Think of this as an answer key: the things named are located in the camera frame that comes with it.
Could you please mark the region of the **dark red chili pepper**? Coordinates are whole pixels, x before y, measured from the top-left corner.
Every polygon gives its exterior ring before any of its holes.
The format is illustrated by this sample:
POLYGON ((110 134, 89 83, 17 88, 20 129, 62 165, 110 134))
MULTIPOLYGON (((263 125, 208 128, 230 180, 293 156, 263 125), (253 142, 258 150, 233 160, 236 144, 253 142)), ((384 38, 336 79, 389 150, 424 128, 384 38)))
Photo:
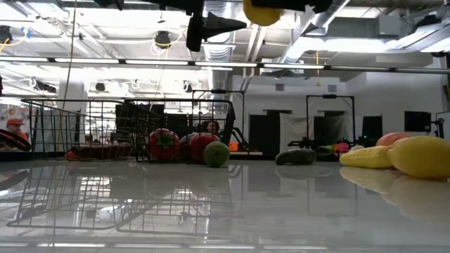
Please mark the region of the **dark red chili pepper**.
POLYGON ((93 145, 81 147, 77 156, 83 159, 111 160, 117 157, 117 151, 117 146, 93 145))

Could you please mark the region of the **yellow corn cob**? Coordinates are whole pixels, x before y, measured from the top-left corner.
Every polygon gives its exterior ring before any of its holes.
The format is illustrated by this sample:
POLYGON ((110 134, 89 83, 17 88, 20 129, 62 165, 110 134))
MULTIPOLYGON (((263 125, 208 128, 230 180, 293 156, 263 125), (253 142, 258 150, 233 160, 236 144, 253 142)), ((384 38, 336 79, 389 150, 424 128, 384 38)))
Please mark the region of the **yellow corn cob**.
POLYGON ((389 146, 375 146, 349 151, 339 159, 346 167, 361 167, 369 169, 387 169, 392 166, 387 152, 389 146))

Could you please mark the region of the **long ceiling light rail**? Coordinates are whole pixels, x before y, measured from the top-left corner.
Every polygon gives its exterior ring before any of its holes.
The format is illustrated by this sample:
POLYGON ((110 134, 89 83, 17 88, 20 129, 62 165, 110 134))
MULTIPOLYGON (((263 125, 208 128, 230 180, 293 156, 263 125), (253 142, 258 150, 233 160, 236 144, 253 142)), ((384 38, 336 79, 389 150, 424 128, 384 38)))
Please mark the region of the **long ceiling light rail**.
POLYGON ((411 74, 450 74, 446 68, 418 68, 418 67, 373 67, 348 65, 311 65, 285 63, 251 63, 251 62, 217 62, 194 60, 130 60, 130 59, 102 59, 102 58, 42 58, 23 56, 0 56, 0 63, 36 63, 38 65, 69 65, 106 66, 120 65, 126 67, 223 67, 223 68, 269 68, 286 70, 319 70, 339 72, 391 72, 411 74))

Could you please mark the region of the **black monitor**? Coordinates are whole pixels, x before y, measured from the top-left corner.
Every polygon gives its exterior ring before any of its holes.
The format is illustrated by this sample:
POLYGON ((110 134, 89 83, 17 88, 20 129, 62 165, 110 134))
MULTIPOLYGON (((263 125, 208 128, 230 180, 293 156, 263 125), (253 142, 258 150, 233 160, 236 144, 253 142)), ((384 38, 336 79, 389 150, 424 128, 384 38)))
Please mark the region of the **black monitor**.
POLYGON ((404 112, 404 131, 407 132, 431 132, 430 112, 404 112))
POLYGON ((383 135, 383 117, 364 116, 362 134, 369 139, 379 139, 383 135))

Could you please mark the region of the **bright red apple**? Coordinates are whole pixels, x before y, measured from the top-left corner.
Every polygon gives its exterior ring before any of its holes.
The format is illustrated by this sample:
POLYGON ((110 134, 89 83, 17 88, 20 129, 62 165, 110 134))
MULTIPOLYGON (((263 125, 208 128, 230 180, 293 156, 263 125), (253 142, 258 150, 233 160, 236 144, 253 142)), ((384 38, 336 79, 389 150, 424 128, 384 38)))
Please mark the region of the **bright red apple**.
POLYGON ((204 163, 204 150, 210 143, 214 141, 219 141, 219 137, 214 134, 195 134, 189 142, 189 151, 193 160, 197 163, 204 163))

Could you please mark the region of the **red tomato green stem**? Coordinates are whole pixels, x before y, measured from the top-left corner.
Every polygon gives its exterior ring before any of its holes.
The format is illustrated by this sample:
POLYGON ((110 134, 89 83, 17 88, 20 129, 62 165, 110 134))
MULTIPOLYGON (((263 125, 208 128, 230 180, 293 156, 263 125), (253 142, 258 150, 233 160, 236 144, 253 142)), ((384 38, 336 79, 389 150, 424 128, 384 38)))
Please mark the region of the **red tomato green stem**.
POLYGON ((159 128, 148 137, 148 151, 154 160, 173 160, 179 154, 179 137, 169 129, 159 128))

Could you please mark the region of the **dark red apple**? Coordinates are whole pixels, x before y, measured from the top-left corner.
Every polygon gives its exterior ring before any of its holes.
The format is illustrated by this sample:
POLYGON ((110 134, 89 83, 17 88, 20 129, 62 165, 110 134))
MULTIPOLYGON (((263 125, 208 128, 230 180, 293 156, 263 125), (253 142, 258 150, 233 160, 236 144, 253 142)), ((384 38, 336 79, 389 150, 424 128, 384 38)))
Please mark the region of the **dark red apple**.
POLYGON ((180 141, 179 158, 181 160, 192 160, 190 152, 190 142, 196 133, 185 135, 180 141))

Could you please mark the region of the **white hanging cloth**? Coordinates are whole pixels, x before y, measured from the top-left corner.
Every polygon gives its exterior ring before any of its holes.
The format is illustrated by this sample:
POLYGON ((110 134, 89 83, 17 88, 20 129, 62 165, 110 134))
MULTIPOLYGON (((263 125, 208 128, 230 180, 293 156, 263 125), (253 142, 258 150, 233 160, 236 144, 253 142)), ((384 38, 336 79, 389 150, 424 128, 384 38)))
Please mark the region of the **white hanging cloth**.
POLYGON ((280 114, 280 152, 291 149, 291 141, 301 141, 307 136, 307 118, 280 114))

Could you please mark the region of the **person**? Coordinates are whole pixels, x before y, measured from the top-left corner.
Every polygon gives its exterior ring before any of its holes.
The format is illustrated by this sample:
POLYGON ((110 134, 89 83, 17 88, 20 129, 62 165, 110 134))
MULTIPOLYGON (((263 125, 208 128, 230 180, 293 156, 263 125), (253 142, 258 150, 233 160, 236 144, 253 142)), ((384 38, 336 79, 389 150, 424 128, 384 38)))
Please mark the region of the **person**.
POLYGON ((200 130, 202 132, 207 132, 207 133, 214 134, 214 135, 218 136, 219 135, 220 126, 219 126, 219 123, 217 121, 210 120, 210 121, 203 122, 200 125, 200 130))
POLYGON ((19 118, 13 118, 13 119, 9 119, 6 123, 6 128, 7 131, 11 132, 12 134, 15 134, 21 138, 23 138, 24 140, 28 140, 28 135, 22 131, 21 127, 24 125, 24 121, 23 119, 19 119, 19 118))

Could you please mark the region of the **yellow lemon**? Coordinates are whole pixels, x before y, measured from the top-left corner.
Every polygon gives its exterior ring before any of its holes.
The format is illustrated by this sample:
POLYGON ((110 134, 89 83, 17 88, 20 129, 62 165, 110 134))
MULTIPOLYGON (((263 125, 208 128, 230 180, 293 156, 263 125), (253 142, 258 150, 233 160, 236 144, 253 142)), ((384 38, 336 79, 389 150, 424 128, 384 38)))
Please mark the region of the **yellow lemon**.
POLYGON ((243 0, 243 12, 249 21, 265 27, 276 23, 282 14, 281 9, 253 6, 252 0, 243 0))
POLYGON ((392 166, 418 179, 450 178, 450 143, 433 136, 413 136, 387 151, 392 166))

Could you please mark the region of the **silver ceiling duct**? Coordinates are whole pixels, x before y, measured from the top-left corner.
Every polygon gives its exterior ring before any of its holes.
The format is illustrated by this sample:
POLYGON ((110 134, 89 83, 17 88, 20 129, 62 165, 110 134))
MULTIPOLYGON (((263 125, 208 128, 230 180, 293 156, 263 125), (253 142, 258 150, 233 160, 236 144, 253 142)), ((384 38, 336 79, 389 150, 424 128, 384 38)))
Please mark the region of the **silver ceiling duct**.
POLYGON ((328 31, 328 26, 335 19, 336 15, 350 2, 351 0, 330 0, 328 9, 321 13, 312 14, 310 11, 309 18, 303 18, 298 29, 299 36, 294 40, 285 50, 283 55, 278 60, 278 63, 296 63, 301 56, 306 52, 312 50, 313 46, 317 46, 322 41, 314 42, 316 37, 324 37, 328 31))
MULTIPOLYGON (((204 15, 213 13, 221 18, 232 17, 231 3, 224 1, 206 1, 204 15)), ((228 46, 231 42, 231 34, 223 33, 208 39, 212 45, 203 46, 205 59, 208 61, 225 62, 231 60, 232 48, 228 46)), ((210 89, 230 89, 232 86, 232 70, 209 70, 208 84, 210 89)))

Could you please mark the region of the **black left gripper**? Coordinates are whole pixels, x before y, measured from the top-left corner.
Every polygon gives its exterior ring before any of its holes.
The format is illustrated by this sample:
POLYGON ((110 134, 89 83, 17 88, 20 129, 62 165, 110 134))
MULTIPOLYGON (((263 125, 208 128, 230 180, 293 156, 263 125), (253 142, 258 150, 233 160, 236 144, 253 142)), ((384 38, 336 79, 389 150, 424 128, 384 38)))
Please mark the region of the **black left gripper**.
POLYGON ((203 21, 204 0, 154 0, 154 3, 158 4, 161 10, 165 10, 167 6, 178 8, 191 17, 186 35, 186 46, 190 51, 200 51, 202 27, 203 39, 209 39, 219 34, 247 27, 245 22, 219 17, 213 13, 208 13, 208 16, 203 21))

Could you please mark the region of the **dark green cucumber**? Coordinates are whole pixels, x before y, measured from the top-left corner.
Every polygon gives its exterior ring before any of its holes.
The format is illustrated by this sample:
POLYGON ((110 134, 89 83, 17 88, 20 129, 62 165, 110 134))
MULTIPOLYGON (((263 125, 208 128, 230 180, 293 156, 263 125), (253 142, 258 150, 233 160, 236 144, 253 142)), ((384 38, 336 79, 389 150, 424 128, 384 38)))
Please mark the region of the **dark green cucumber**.
POLYGON ((299 148, 279 153, 275 158, 277 165, 299 164, 308 165, 316 160, 316 153, 313 150, 299 148))

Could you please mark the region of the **green lime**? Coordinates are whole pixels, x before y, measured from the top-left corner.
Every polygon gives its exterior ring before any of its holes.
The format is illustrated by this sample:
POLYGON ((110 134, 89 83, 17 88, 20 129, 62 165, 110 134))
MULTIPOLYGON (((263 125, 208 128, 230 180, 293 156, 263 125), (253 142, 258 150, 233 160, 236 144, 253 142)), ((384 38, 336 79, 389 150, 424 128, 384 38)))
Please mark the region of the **green lime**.
POLYGON ((210 167, 224 166, 230 157, 229 147, 220 141, 211 142, 203 152, 205 163, 210 167))

